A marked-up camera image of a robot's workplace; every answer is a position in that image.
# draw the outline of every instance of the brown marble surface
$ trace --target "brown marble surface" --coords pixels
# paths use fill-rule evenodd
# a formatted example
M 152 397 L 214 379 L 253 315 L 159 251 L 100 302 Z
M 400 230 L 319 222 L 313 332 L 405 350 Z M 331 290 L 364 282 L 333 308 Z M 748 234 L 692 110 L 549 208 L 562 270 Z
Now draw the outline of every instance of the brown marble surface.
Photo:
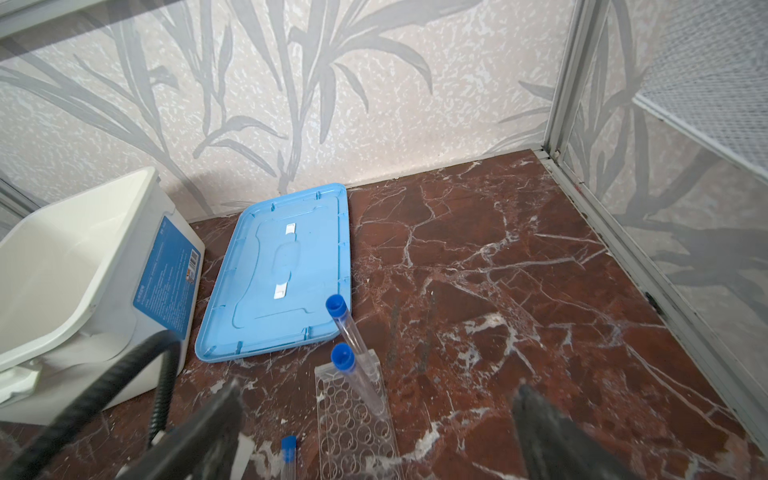
M 407 478 L 517 478 L 505 394 L 528 382 L 644 478 L 768 478 L 733 414 L 532 152 L 349 190 L 353 315 L 382 359 Z M 237 216 L 194 225 L 206 244 L 178 425 L 227 380 L 256 449 L 245 478 L 279 477 L 300 438 L 318 478 L 313 369 L 333 343 L 233 362 L 194 355 Z M 144 448 L 151 393 L 102 413 L 49 478 L 113 478 Z M 0 463 L 38 431 L 0 426 Z

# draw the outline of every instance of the white plastic container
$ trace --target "white plastic container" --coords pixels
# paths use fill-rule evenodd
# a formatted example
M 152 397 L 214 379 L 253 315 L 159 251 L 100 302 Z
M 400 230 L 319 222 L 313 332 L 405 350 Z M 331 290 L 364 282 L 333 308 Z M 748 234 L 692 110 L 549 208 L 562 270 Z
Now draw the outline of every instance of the white plastic container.
M 148 336 L 187 355 L 204 245 L 137 170 L 26 217 L 0 240 L 0 420 L 44 425 Z M 157 386 L 152 362 L 110 406 Z

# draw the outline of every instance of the clear plastic test tube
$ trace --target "clear plastic test tube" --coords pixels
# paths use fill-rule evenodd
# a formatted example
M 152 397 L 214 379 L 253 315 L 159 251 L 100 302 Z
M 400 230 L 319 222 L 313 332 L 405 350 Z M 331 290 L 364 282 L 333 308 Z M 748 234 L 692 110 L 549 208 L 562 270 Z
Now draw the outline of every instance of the clear plastic test tube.
M 326 300 L 326 308 L 333 321 L 336 322 L 336 326 L 339 327 L 344 340 L 355 353 L 358 364 L 360 364 L 372 382 L 378 382 L 379 370 L 376 369 L 376 365 L 374 365 L 371 356 L 368 354 L 368 347 L 366 347 L 366 343 L 363 342 L 360 336 L 360 331 L 357 329 L 357 325 L 355 325 L 352 314 L 349 313 L 344 297 L 338 294 L 329 296 L 328 300 Z
M 280 472 L 280 480 L 296 480 L 296 436 L 291 435 L 283 439 L 283 470 Z
M 331 361 L 336 368 L 344 374 L 346 381 L 360 395 L 368 410 L 376 416 L 384 415 L 384 402 L 373 388 L 371 379 L 356 364 L 355 353 L 346 343 L 340 343 L 333 347 L 331 352 Z

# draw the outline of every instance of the blue test tube cap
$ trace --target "blue test tube cap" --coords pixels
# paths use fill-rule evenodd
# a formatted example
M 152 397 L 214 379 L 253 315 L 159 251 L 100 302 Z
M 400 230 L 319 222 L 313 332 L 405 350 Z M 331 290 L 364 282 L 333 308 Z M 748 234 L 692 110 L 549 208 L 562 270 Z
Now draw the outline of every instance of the blue test tube cap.
M 328 297 L 328 300 L 326 300 L 326 308 L 333 318 L 343 317 L 348 310 L 344 297 L 338 293 Z
M 355 366 L 355 353 L 346 343 L 340 343 L 331 351 L 331 362 L 342 372 L 348 372 Z
M 286 438 L 283 439 L 283 442 L 281 443 L 281 448 L 283 449 L 283 460 L 285 463 L 293 462 L 293 460 L 296 458 L 296 436 L 295 435 L 289 435 Z

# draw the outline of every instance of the floral wallpaper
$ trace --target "floral wallpaper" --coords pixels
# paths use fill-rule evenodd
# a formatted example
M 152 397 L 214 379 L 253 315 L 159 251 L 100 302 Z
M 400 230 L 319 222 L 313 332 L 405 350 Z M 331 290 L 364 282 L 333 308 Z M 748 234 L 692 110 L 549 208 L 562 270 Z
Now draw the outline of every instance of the floral wallpaper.
M 563 161 L 768 399 L 768 186 L 632 103 L 666 7 L 611 0 Z
M 0 41 L 0 168 L 56 201 L 154 165 L 197 220 L 540 144 L 573 7 L 112 0 Z

